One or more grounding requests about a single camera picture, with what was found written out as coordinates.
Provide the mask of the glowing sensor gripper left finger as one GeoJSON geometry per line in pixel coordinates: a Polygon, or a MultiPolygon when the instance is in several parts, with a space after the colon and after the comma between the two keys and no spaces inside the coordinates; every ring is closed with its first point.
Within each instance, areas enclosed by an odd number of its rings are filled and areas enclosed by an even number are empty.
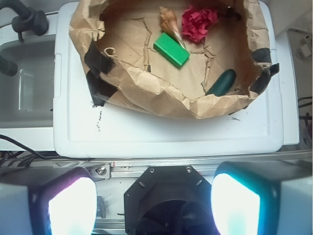
{"type": "Polygon", "coordinates": [[[90,235],[97,190],[82,167],[2,167],[2,235],[90,235]]]}

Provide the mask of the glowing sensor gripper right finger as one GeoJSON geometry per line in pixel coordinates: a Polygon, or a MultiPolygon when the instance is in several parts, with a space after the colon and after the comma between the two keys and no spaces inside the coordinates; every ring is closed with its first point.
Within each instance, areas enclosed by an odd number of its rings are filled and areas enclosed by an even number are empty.
{"type": "Polygon", "coordinates": [[[313,164],[223,162],[212,182],[211,208],[222,235],[311,235],[313,164]]]}

